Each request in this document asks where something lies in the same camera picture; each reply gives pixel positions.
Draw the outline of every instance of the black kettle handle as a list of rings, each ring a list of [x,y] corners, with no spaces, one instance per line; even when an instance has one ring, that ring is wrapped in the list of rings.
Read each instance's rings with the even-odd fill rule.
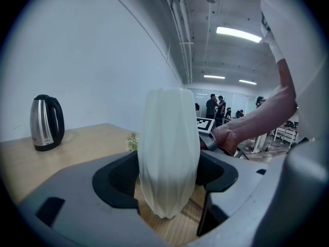
[[[47,97],[45,99],[45,101],[50,108],[54,108],[56,111],[56,117],[57,117],[57,122],[58,122],[58,134],[55,137],[54,141],[56,143],[60,143],[64,137],[64,132],[65,132],[64,116],[63,116],[62,107],[56,98]]]

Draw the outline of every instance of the glass wall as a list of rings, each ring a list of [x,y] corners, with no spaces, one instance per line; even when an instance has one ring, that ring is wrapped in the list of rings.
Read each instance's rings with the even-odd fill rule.
[[[231,108],[232,117],[235,117],[237,110],[243,110],[244,114],[250,113],[255,110],[255,96],[246,96],[244,94],[222,92],[217,90],[206,90],[206,89],[189,89],[192,91],[194,101],[199,104],[200,110],[196,112],[197,117],[206,117],[207,112],[207,101],[210,99],[211,94],[216,95],[218,101],[219,95],[222,95],[226,102],[226,109]]]
[[[200,89],[189,89],[191,90],[191,92],[193,93],[193,96],[194,96],[194,102],[199,104],[200,106],[200,110],[199,111],[196,111],[196,117],[201,117],[201,107],[202,107],[202,90]]]

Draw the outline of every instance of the small plant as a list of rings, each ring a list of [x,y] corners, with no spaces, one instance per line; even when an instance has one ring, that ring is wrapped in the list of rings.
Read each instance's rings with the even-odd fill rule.
[[[127,138],[128,149],[131,151],[137,150],[138,145],[138,135],[135,132],[132,132],[130,136]]]

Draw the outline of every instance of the stainless steel kettle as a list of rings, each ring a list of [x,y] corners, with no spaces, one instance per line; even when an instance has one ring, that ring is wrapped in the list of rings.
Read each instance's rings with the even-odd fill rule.
[[[48,151],[61,143],[65,131],[64,117],[56,98],[45,94],[34,98],[30,128],[34,147],[38,151]]]

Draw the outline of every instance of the person's arm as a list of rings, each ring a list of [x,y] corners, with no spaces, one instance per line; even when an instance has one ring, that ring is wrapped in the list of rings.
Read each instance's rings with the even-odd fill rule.
[[[222,109],[221,109],[221,115],[224,115],[225,114],[225,106],[222,106]]]
[[[224,101],[223,101],[222,103],[220,103],[220,104],[218,104],[218,103],[216,102],[216,105],[217,105],[218,108],[220,108],[224,103],[225,103]]]
[[[293,116],[297,109],[293,80],[285,59],[277,63],[280,85],[259,108],[239,120],[232,120],[213,130],[220,146],[234,154],[239,143],[265,134]]]

